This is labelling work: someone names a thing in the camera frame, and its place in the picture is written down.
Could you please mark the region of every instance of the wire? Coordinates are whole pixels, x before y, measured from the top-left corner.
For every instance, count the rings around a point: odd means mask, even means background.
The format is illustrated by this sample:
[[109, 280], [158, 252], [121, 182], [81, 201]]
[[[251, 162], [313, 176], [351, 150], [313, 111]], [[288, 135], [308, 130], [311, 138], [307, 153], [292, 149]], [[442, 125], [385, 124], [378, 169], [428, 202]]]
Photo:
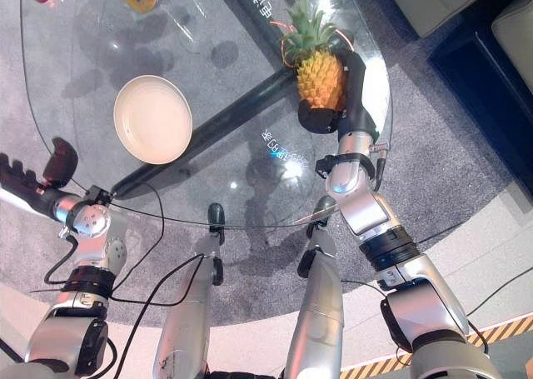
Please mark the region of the wire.
[[358, 282], [358, 281], [349, 281], [347, 279], [342, 279], [341, 280], [341, 283], [356, 283], [358, 285], [363, 285], [363, 286], [368, 286], [368, 287], [371, 287], [372, 289], [374, 289], [376, 292], [379, 292], [383, 297], [386, 297], [386, 294], [384, 292], [382, 292], [380, 289], [378, 289], [377, 287], [375, 286], [372, 286], [368, 283], [364, 283], [364, 282]]
[[6, 355], [16, 362], [17, 364], [24, 362], [24, 359], [20, 357], [4, 340], [0, 338], [0, 350], [6, 353]]
[[141, 323], [141, 320], [142, 320], [142, 317], [144, 316], [144, 313], [147, 311], [148, 307], [150, 306], [150, 303], [152, 301], [152, 299], [156, 296], [156, 293], [157, 291], [159, 290], [159, 287], [162, 286], [162, 284], [169, 278], [171, 277], [174, 273], [176, 273], [177, 271], [179, 271], [180, 269], [182, 269], [184, 266], [186, 266], [189, 262], [192, 262], [194, 260], [196, 260], [197, 258], [200, 258], [200, 262], [198, 263], [197, 265], [197, 268], [196, 270], [194, 271], [194, 273], [192, 274], [191, 276], [191, 280], [189, 281], [189, 284], [187, 286], [187, 290], [185, 291], [185, 294], [183, 295], [183, 297], [178, 301], [176, 302], [175, 305], [183, 302], [183, 300], [185, 300], [185, 297], [187, 297], [187, 294], [189, 293], [189, 290], [191, 289], [191, 286], [192, 286], [192, 281], [194, 280], [194, 276], [196, 276], [197, 274], [197, 271], [198, 271], [198, 268], [200, 267], [200, 265], [202, 264], [202, 260], [204, 258], [204, 254], [197, 254], [196, 256], [194, 257], [191, 257], [189, 258], [188, 260], [186, 260], [183, 264], [177, 266], [176, 268], [172, 269], [167, 275], [165, 275], [163, 277], [163, 279], [161, 279], [157, 285], [153, 288], [152, 290], [152, 293], [150, 294], [150, 296], [148, 297], [148, 299], [145, 301], [144, 303], [144, 307], [142, 308], [141, 312], [139, 313], [139, 316], [137, 317], [137, 320], [135, 321], [135, 323], [133, 324], [133, 328], [132, 328], [132, 331], [130, 332], [130, 336], [127, 338], [127, 342], [126, 342], [126, 346], [124, 347], [124, 352], [122, 353], [122, 356], [120, 358], [120, 362], [118, 363], [118, 368], [117, 368], [117, 371], [115, 372], [115, 376], [113, 377], [114, 379], [118, 379], [118, 377], [120, 376], [120, 372], [122, 371], [122, 367], [124, 366], [124, 362], [126, 361], [126, 356], [127, 356], [127, 352], [132, 344], [132, 340], [133, 340], [133, 337], [135, 336], [135, 332], [137, 331], [137, 328], [139, 327], [139, 324]]
[[38, 289], [38, 290], [30, 290], [28, 293], [44, 293], [44, 292], [60, 292], [61, 288], [58, 287], [57, 289]]
[[67, 283], [67, 281], [51, 281], [50, 276], [61, 266], [65, 263], [65, 261], [74, 254], [74, 252], [77, 249], [77, 240], [74, 236], [68, 235], [65, 240], [72, 244], [71, 249], [65, 256], [59, 260], [50, 270], [44, 275], [44, 282], [47, 285], [62, 285], [63, 283]]
[[157, 239], [157, 241], [153, 244], [153, 246], [151, 246], [148, 251], [144, 254], [144, 256], [142, 256], [142, 258], [137, 261], [133, 267], [130, 268], [130, 270], [127, 272], [126, 276], [124, 276], [124, 278], [113, 288], [113, 291], [116, 291], [125, 281], [126, 279], [132, 274], [133, 270], [135, 268], [137, 268], [141, 262], [144, 261], [144, 259], [146, 257], [148, 257], [148, 254], [150, 254], [152, 252], [152, 250], [154, 248], [156, 248], [156, 246], [159, 244], [159, 242], [163, 239], [163, 237], [165, 236], [165, 214], [163, 212], [163, 204], [162, 204], [162, 201], [161, 201], [161, 197], [159, 196], [159, 192], [156, 190], [156, 188], [154, 186], [152, 186], [150, 183], [148, 182], [138, 182], [139, 184], [142, 184], [142, 185], [145, 185], [147, 187], [150, 187], [150, 189], [152, 189], [152, 191], [155, 193], [156, 197], [157, 197], [157, 202], [159, 203], [159, 209], [161, 211], [161, 234], [159, 235], [159, 238]]
[[483, 342], [483, 352], [488, 356], [489, 355], [489, 343], [483, 336], [483, 333], [477, 330], [477, 327], [474, 326], [470, 320], [468, 321], [468, 324], [471, 326], [472, 329], [474, 329], [474, 332], [477, 334], [477, 336], [480, 337], [481, 341]]
[[[18, 16], [20, 18], [20, 38], [21, 38], [21, 55], [22, 55], [22, 73], [24, 74], [24, 89], [26, 90], [26, 99], [27, 104], [30, 107], [30, 113], [32, 115], [33, 123], [35, 123], [35, 128], [37, 129], [37, 133], [39, 137], [42, 140], [42, 144], [44, 144], [44, 147], [47, 149], [48, 154], [52, 155], [53, 152], [48, 146], [48, 143], [44, 140], [44, 135], [41, 132], [41, 128], [37, 124], [37, 119], [35, 118], [35, 112], [33, 111], [33, 105], [32, 100], [30, 98], [30, 92], [27, 86], [27, 69], [26, 69], [26, 52], [24, 51], [24, 30], [23, 30], [23, 22], [24, 22], [24, 14], [22, 14], [22, 0], [18, 0]], [[71, 181], [76, 183], [83, 191], [87, 191], [87, 189], [82, 186], [79, 182], [77, 182], [74, 178], [71, 178]]]
[[518, 275], [516, 275], [515, 277], [512, 277], [511, 279], [509, 279], [507, 282], [505, 282], [503, 285], [501, 285], [500, 287], [498, 287], [496, 290], [494, 290], [485, 300], [483, 300], [480, 304], [478, 304], [478, 306], [476, 308], [474, 308], [472, 311], [470, 311], [469, 313], [466, 314], [467, 317], [469, 317], [470, 315], [472, 315], [474, 312], [476, 312], [477, 310], [479, 310], [481, 308], [481, 306], [483, 306], [486, 302], [488, 302], [497, 292], [499, 292], [501, 289], [503, 289], [505, 286], [507, 286], [509, 283], [515, 281], [516, 279], [518, 279], [519, 277], [522, 277], [524, 276], [527, 272], [533, 270], [533, 267], [529, 267], [527, 268], [525, 271], [519, 273]]
[[457, 223], [457, 224], [455, 224], [455, 225], [452, 225], [451, 227], [447, 227], [446, 229], [443, 229], [443, 230], [440, 231], [440, 232], [434, 233], [433, 235], [431, 235], [431, 236], [429, 236], [429, 237], [426, 237], [425, 239], [422, 239], [422, 240], [420, 240], [420, 241], [417, 242], [417, 243], [418, 243], [418, 244], [421, 244], [421, 243], [423, 243], [423, 242], [428, 242], [428, 241], [430, 241], [432, 238], [437, 237], [437, 236], [441, 235], [442, 233], [446, 233], [446, 232], [450, 231], [451, 229], [454, 229], [454, 228], [456, 228], [456, 227], [461, 226], [463, 223], [465, 223], [465, 222], [464, 222], [464, 221], [463, 221], [463, 222], [459, 222], [459, 223]]
[[103, 377], [106, 373], [109, 372], [111, 368], [113, 368], [113, 366], [115, 365], [115, 362], [117, 362], [117, 359], [118, 359], [117, 348], [115, 347], [115, 344], [111, 341], [109, 337], [107, 338], [107, 344], [109, 348], [111, 348], [111, 352], [113, 354], [111, 362], [109, 362], [109, 364], [107, 364], [107, 367], [105, 367], [101, 372], [97, 373], [96, 375], [93, 375], [92, 377], [89, 377], [88, 379], [98, 379], [100, 377]]
[[[194, 272], [192, 273], [192, 278], [194, 278], [194, 276], [196, 276], [197, 272], [198, 272], [198, 269], [200, 268], [200, 264], [202, 264], [202, 259], [200, 259], [200, 262], [198, 263], [196, 269], [194, 270]], [[191, 288], [191, 284], [192, 284], [192, 279], [191, 281], [189, 282], [189, 286], [187, 287], [187, 290], [185, 291], [185, 295], [180, 299], [178, 300], [177, 302], [169, 302], [169, 303], [164, 303], [164, 302], [149, 302], [148, 305], [150, 306], [155, 306], [155, 307], [174, 307], [174, 306], [177, 306], [179, 303], [181, 303], [183, 301], [183, 298], [187, 295], [187, 293], [189, 292], [189, 289]], [[130, 300], [128, 298], [118, 298], [118, 297], [114, 297], [114, 296], [110, 296], [109, 297], [111, 300], [115, 301], [115, 302], [125, 302], [127, 304], [142, 304], [142, 305], [145, 305], [147, 302], [141, 302], [139, 300]]]
[[399, 351], [400, 351], [400, 346], [398, 346], [398, 345], [396, 344], [396, 360], [397, 360], [400, 364], [402, 364], [404, 367], [408, 367], [408, 366], [410, 366], [411, 364], [405, 364], [404, 362], [401, 361], [400, 357], [398, 356], [398, 352], [399, 352]]

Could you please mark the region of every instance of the pineapple leaf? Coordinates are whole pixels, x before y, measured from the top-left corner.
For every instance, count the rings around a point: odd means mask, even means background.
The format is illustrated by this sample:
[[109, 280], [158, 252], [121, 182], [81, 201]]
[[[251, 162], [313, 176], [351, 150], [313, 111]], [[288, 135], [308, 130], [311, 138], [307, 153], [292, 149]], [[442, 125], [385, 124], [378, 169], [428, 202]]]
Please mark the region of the pineapple leaf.
[[320, 24], [322, 22], [323, 16], [324, 16], [324, 12], [321, 10], [315, 15], [315, 17], [312, 20], [313, 33], [315, 34], [316, 39], [320, 38], [320, 33], [321, 33]]
[[333, 36], [333, 33], [335, 33], [335, 31], [336, 26], [332, 23], [327, 23], [326, 25], [324, 25], [318, 37], [319, 44], [327, 43], [330, 40], [330, 37]]
[[308, 50], [316, 46], [316, 39], [312, 35], [303, 35], [301, 37], [301, 48]]

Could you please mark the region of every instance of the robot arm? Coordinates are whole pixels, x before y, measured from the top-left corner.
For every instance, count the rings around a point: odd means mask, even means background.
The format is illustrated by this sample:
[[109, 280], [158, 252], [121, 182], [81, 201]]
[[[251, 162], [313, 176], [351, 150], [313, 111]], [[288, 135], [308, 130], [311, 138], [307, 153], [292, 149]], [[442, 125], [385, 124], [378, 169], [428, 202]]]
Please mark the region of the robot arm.
[[329, 161], [326, 190], [340, 206], [359, 248], [387, 294], [381, 312], [395, 343], [413, 352], [411, 377], [500, 378], [488, 356], [466, 341], [468, 320], [461, 304], [426, 254], [374, 191], [375, 125], [361, 104], [365, 66], [355, 53], [345, 57], [346, 115], [338, 122], [339, 149]]
[[84, 198], [65, 193], [77, 163], [68, 143], [54, 139], [56, 152], [45, 169], [43, 184], [20, 162], [9, 166], [2, 155], [4, 190], [35, 211], [65, 224], [60, 237], [77, 243], [74, 268], [28, 343], [24, 364], [9, 367], [2, 378], [74, 378], [92, 375], [101, 365], [107, 342], [108, 298], [126, 261], [123, 240], [127, 221], [107, 208], [109, 195], [92, 187]]

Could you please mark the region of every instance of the round glass tabletop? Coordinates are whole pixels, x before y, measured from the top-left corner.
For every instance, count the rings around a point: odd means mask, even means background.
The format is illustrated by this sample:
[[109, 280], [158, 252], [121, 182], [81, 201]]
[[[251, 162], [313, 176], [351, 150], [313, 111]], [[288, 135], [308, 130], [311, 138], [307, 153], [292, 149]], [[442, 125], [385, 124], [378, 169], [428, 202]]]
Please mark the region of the round glass tabletop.
[[[356, 0], [307, 1], [361, 55], [363, 105], [378, 142], [389, 142], [386, 66]], [[296, 75], [281, 59], [294, 2], [158, 0], [138, 14], [123, 0], [24, 0], [27, 90], [44, 141], [69, 141], [79, 156], [74, 179], [112, 189], [124, 207], [160, 215], [140, 183], [149, 182], [165, 216], [178, 221], [207, 224], [207, 207], [219, 202], [228, 226], [306, 223], [325, 193], [316, 160], [336, 152], [337, 136], [298, 122]], [[164, 165], [132, 156], [113, 123], [117, 93], [144, 74], [174, 83], [192, 111], [187, 150]]]

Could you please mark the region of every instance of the white bowl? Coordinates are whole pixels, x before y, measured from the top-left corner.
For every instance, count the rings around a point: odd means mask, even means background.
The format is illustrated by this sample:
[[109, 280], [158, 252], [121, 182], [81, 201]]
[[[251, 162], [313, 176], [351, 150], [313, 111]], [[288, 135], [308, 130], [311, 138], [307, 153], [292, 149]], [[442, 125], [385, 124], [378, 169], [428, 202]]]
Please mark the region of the white bowl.
[[150, 164], [175, 160], [191, 141], [191, 108], [163, 77], [142, 75], [126, 83], [115, 100], [113, 118], [124, 147]]

